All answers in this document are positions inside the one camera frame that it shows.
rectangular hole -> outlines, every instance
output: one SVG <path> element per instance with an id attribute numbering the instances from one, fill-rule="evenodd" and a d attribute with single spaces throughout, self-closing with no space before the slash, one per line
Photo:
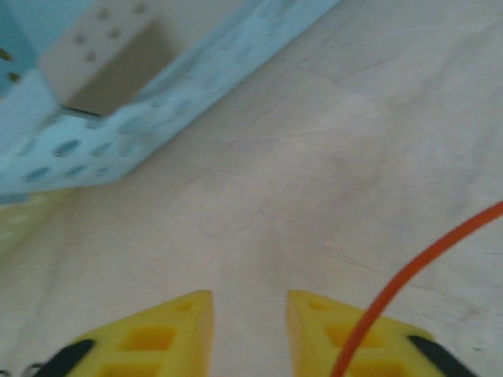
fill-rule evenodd
<path id="1" fill-rule="evenodd" d="M 355 361 L 349 372 L 352 377 L 406 377 L 403 366 L 397 361 Z"/>
<path id="2" fill-rule="evenodd" d="M 334 347 L 341 348 L 353 330 L 353 326 L 353 324 L 329 324 L 325 328 L 325 333 Z M 363 348 L 378 348 L 383 346 L 383 341 L 374 331 L 370 331 L 360 345 Z"/>
<path id="3" fill-rule="evenodd" d="M 170 326 L 142 326 L 131 331 L 119 351 L 168 351 L 177 329 Z"/>
<path id="4" fill-rule="evenodd" d="M 156 377 L 159 364 L 116 364 L 103 367 L 97 377 Z"/>

orange cable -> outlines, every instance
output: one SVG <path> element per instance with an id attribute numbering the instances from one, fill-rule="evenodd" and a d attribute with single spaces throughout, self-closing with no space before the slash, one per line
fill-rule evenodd
<path id="1" fill-rule="evenodd" d="M 489 222 L 503 215 L 503 201 L 494 204 L 483 212 L 468 219 L 463 224 L 448 232 L 445 236 L 437 240 L 425 251 L 416 256 L 412 261 L 405 265 L 384 287 L 379 295 L 374 299 L 362 318 L 356 324 L 349 338 L 345 342 L 336 363 L 330 373 L 330 377 L 343 377 L 354 356 L 357 348 L 360 346 L 363 338 L 372 327 L 373 323 L 380 317 L 391 300 L 400 292 L 400 290 L 415 277 L 424 267 L 444 254 L 452 246 L 467 236 L 482 228 Z"/>

yellow 3d-printed part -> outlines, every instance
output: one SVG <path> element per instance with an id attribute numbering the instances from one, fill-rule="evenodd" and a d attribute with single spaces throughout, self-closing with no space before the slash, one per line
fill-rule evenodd
<path id="1" fill-rule="evenodd" d="M 26 240 L 74 191 L 38 192 L 26 203 L 0 207 L 0 260 Z"/>
<path id="2" fill-rule="evenodd" d="M 213 294 L 210 291 L 197 291 L 176 298 L 78 337 L 73 345 L 89 339 L 94 345 L 64 375 L 207 377 L 213 320 Z M 59 366 L 54 361 L 47 364 L 45 375 L 63 375 L 61 365 L 68 363 L 72 356 L 63 355 L 61 358 L 65 360 Z"/>
<path id="3" fill-rule="evenodd" d="M 288 335 L 294 377 L 328 377 L 363 310 L 307 291 L 288 293 Z M 407 339 L 433 340 L 415 326 L 380 318 L 364 338 L 349 377 L 442 377 Z"/>

beige plastic block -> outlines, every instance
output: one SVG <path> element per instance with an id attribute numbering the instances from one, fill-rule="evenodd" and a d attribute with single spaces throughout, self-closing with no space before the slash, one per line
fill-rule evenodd
<path id="1" fill-rule="evenodd" d="M 100 0 L 39 66 L 63 106 L 110 115 L 174 59 L 162 23 L 158 2 Z"/>

wooden floor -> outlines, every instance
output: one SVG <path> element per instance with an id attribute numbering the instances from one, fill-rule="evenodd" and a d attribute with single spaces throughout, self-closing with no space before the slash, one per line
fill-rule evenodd
<path id="1" fill-rule="evenodd" d="M 345 0 L 116 185 L 88 188 L 0 265 L 0 368 L 205 288 L 213 374 L 291 375 L 285 295 L 367 306 L 503 197 L 503 5 Z M 387 315 L 480 375 L 503 368 L 503 221 Z"/>

